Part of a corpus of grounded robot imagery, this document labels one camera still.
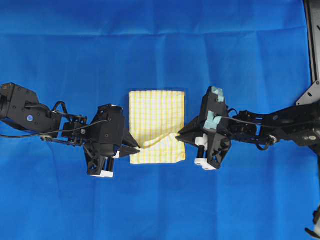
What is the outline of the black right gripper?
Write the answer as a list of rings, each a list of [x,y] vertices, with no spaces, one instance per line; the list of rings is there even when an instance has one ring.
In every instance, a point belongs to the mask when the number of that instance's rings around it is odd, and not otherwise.
[[[194,163],[205,171],[218,170],[231,148],[228,116],[223,90],[210,86],[202,99],[200,115],[178,132],[178,141],[197,148]]]

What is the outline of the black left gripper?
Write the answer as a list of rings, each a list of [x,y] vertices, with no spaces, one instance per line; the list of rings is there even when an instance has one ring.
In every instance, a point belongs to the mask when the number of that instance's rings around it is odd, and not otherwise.
[[[140,152],[138,142],[125,126],[123,108],[107,104],[98,107],[98,111],[87,128],[88,140],[83,145],[87,164],[87,174],[100,178],[113,177],[113,161],[105,168],[108,158],[135,155]]]

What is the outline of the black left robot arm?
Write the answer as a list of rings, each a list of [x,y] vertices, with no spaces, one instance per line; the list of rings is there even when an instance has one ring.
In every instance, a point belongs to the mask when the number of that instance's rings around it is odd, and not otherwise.
[[[27,137],[83,147],[87,174],[93,177],[112,178],[115,159],[139,153],[139,144],[125,126],[123,108],[112,104],[99,106],[87,123],[87,117],[68,113],[63,101],[49,109],[30,89],[5,83],[0,86],[0,120]]]

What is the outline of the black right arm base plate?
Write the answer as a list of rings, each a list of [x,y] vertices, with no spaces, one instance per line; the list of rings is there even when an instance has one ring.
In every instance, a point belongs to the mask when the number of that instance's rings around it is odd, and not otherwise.
[[[297,106],[308,105],[320,100],[320,81],[315,81],[311,87],[296,101]]]

